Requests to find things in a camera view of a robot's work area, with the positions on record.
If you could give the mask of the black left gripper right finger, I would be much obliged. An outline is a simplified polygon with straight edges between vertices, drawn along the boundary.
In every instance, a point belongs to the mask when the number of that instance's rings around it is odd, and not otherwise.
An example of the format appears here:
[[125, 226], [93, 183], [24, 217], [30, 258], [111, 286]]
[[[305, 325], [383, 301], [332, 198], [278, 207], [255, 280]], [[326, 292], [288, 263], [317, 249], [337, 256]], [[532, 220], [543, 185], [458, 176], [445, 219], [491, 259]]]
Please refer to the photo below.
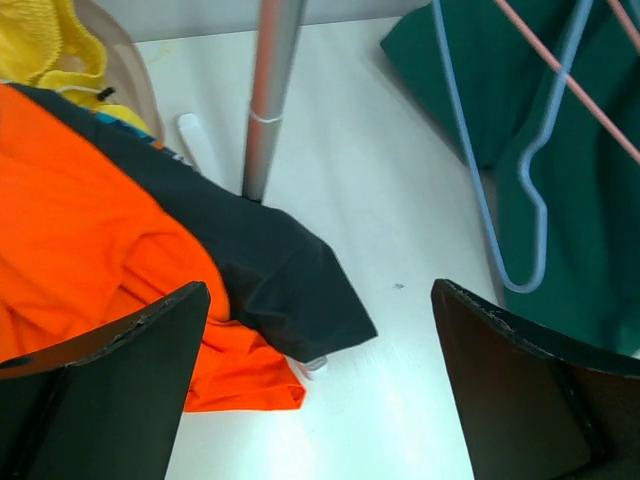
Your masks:
[[636, 479], [639, 361], [445, 279], [434, 319], [477, 479]]

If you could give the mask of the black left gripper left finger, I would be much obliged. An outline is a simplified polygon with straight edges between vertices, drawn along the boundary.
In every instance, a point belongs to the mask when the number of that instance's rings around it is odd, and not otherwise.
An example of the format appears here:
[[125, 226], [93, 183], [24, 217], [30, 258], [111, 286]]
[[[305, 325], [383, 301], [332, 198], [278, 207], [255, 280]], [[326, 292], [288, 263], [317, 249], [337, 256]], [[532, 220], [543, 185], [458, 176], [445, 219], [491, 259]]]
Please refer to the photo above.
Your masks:
[[164, 478], [209, 305], [205, 284], [191, 282], [2, 362], [2, 478]]

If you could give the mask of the dark navy shorts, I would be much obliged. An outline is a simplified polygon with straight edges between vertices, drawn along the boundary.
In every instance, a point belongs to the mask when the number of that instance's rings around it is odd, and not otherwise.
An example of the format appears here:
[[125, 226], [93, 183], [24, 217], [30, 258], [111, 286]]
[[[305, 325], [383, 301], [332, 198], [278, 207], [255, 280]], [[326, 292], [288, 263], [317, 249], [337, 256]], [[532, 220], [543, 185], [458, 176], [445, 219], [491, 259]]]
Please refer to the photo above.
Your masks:
[[300, 362], [375, 338], [334, 251], [287, 213], [233, 194], [49, 90], [17, 91], [97, 147], [205, 248], [232, 316]]

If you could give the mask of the patterned blue orange shorts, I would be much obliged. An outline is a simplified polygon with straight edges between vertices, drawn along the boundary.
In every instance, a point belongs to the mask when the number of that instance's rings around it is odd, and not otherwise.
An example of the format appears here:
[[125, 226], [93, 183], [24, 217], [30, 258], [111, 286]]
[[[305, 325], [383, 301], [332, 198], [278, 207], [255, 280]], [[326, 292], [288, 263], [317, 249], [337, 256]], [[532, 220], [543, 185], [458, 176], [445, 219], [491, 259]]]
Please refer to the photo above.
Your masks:
[[196, 172], [199, 171], [199, 169], [196, 166], [194, 166], [192, 163], [190, 163], [183, 155], [172, 150], [171, 148], [168, 148], [163, 142], [159, 141], [156, 137], [134, 126], [133, 124], [123, 121], [121, 119], [118, 119], [115, 116], [110, 115], [108, 113], [92, 111], [91, 114], [102, 123], [114, 126], [122, 131], [125, 131], [128, 134], [152, 146], [154, 149], [163, 152], [164, 154], [168, 155], [172, 159], [190, 167], [192, 170]]

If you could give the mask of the teal green shorts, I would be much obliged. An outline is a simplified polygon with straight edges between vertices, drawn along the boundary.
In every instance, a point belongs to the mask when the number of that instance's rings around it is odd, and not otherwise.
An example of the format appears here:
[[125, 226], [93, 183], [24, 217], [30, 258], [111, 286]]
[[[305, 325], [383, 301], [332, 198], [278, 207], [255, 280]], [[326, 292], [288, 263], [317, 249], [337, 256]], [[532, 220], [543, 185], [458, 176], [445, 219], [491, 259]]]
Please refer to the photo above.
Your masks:
[[[554, 73], [491, 1], [441, 5], [456, 84], [509, 277], [535, 264], [535, 210], [518, 162], [543, 119]], [[571, 75], [631, 142], [639, 139], [639, 54], [610, 6], [594, 3]], [[548, 208], [546, 271], [529, 294], [504, 290], [511, 312], [624, 355], [639, 352], [639, 166], [565, 93], [532, 180]]]

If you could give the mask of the yellow shorts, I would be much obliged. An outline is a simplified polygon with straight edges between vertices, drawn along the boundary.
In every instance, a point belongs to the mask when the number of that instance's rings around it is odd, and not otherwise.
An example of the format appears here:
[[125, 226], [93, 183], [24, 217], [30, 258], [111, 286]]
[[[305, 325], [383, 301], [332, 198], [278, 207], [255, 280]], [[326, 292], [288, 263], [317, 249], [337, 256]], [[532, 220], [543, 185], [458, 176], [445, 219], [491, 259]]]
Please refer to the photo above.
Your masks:
[[147, 133], [132, 109], [112, 102], [107, 51], [80, 22], [71, 1], [1, 3], [1, 81], [61, 95], [93, 113]]

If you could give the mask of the pink translucent plastic basket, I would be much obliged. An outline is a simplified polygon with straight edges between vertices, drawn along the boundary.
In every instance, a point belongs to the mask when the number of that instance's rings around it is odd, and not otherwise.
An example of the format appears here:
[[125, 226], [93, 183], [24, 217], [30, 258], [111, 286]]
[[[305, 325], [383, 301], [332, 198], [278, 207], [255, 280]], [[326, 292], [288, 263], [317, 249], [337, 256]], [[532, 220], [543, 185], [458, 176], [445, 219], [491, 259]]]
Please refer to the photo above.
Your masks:
[[112, 98], [133, 110], [159, 140], [163, 122], [143, 58], [129, 34], [105, 10], [92, 1], [75, 1], [77, 17], [105, 47], [106, 84], [115, 89]]

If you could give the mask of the silver clothes rack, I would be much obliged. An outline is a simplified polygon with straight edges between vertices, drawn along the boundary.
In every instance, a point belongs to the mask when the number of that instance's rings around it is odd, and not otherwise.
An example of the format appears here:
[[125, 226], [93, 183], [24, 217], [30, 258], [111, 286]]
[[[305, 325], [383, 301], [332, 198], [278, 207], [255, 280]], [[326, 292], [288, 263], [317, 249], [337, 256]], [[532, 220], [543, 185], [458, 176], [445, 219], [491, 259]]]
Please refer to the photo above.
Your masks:
[[[307, 1], [261, 1], [253, 86], [247, 119], [241, 195], [262, 204], [283, 120], [287, 89]], [[177, 117], [176, 126], [191, 165], [211, 180], [223, 180], [224, 165], [216, 158], [212, 137], [194, 113]], [[326, 373], [326, 356], [294, 361], [309, 380]]]

